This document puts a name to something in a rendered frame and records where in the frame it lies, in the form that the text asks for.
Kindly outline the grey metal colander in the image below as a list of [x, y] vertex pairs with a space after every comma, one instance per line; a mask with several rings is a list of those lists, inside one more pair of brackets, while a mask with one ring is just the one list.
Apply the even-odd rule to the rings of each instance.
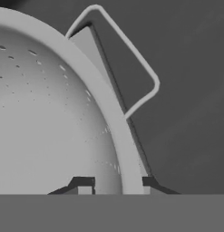
[[77, 178], [139, 195], [141, 159], [109, 84], [68, 37], [0, 7], [0, 194], [48, 194]]

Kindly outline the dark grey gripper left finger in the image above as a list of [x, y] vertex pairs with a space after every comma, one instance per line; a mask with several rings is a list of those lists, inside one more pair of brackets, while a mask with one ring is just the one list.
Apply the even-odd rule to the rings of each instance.
[[95, 177], [73, 177], [67, 186], [61, 187], [50, 192], [50, 195], [71, 194], [79, 195], [80, 187], [88, 187], [92, 195], [95, 194]]

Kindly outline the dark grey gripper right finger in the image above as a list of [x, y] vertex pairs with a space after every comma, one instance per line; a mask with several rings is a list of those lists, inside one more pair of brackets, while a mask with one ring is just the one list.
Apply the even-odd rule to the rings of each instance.
[[172, 189], [161, 186], [159, 184], [159, 182], [156, 180], [156, 178], [154, 178], [154, 177], [143, 177], [142, 178], [142, 185], [144, 187], [152, 187], [152, 188], [157, 189], [158, 191], [163, 192], [165, 194], [176, 194], [176, 195], [178, 195], [178, 192], [176, 192], [176, 191], [174, 191]]

